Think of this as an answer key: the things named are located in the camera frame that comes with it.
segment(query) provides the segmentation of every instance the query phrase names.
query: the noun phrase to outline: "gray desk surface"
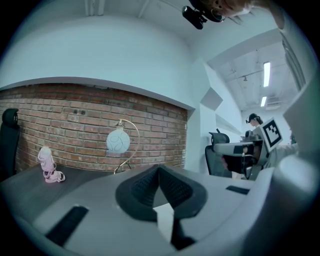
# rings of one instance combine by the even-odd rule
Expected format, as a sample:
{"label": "gray desk surface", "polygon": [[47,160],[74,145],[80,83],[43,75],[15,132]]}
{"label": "gray desk surface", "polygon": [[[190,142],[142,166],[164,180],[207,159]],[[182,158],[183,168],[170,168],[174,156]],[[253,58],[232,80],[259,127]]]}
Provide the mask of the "gray desk surface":
{"label": "gray desk surface", "polygon": [[[32,223],[51,204],[84,183],[113,175],[111,171],[92,171],[61,165],[56,169],[65,174],[65,181],[46,183],[41,166],[36,165],[1,182],[0,191],[11,212]],[[166,203],[162,192],[157,192],[154,206]]]}

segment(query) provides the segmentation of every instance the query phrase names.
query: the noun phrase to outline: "desk lamp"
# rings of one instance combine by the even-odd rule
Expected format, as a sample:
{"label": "desk lamp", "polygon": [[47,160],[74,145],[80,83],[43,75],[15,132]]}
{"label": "desk lamp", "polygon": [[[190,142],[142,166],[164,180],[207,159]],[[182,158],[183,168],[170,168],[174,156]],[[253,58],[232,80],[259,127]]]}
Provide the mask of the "desk lamp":
{"label": "desk lamp", "polygon": [[130,137],[129,135],[124,131],[124,125],[123,122],[128,122],[134,126],[138,133],[138,145],[133,152],[133,154],[123,163],[119,164],[117,168],[114,169],[113,174],[116,174],[118,169],[123,166],[124,164],[128,163],[131,158],[136,154],[138,151],[139,145],[140,145],[140,133],[138,128],[135,126],[134,123],[126,120],[126,119],[119,119],[119,122],[116,125],[116,130],[109,133],[108,137],[106,138],[106,146],[108,148],[108,151],[110,153],[114,154],[122,154],[126,152],[129,149],[130,146]]}

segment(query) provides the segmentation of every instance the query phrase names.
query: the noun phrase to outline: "white lamp shade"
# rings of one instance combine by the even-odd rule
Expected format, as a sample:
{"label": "white lamp shade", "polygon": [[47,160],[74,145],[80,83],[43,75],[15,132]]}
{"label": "white lamp shade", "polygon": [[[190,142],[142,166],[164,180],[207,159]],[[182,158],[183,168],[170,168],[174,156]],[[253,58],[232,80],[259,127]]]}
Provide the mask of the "white lamp shade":
{"label": "white lamp shade", "polygon": [[106,138],[106,146],[110,153],[124,153],[130,146],[129,135],[125,133],[123,127],[117,127],[116,130],[110,132]]}

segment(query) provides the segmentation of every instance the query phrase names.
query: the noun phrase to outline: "fluorescent light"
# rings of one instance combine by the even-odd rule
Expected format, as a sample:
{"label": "fluorescent light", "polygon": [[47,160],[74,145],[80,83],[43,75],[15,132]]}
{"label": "fluorescent light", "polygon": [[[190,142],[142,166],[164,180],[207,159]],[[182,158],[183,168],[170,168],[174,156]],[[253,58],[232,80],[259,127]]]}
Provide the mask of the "fluorescent light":
{"label": "fluorescent light", "polygon": [[262,97],[261,107],[264,107],[266,104],[267,97]]}
{"label": "fluorescent light", "polygon": [[264,82],[263,87],[269,86],[270,80],[270,62],[264,63]]}

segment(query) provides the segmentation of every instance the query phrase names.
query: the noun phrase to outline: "office chair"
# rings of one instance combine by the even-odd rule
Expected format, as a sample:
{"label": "office chair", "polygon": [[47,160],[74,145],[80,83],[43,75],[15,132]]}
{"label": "office chair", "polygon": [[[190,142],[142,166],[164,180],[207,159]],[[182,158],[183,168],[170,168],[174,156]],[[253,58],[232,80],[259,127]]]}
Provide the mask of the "office chair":
{"label": "office chair", "polygon": [[232,172],[225,169],[221,161],[222,155],[214,152],[214,143],[229,143],[229,137],[224,133],[209,132],[211,134],[211,145],[204,149],[206,164],[208,166],[209,174],[213,176],[221,176],[232,178]]}
{"label": "office chair", "polygon": [[20,136],[20,127],[17,124],[19,109],[8,108],[2,114],[0,129],[0,180],[13,176],[16,163],[16,152]]}

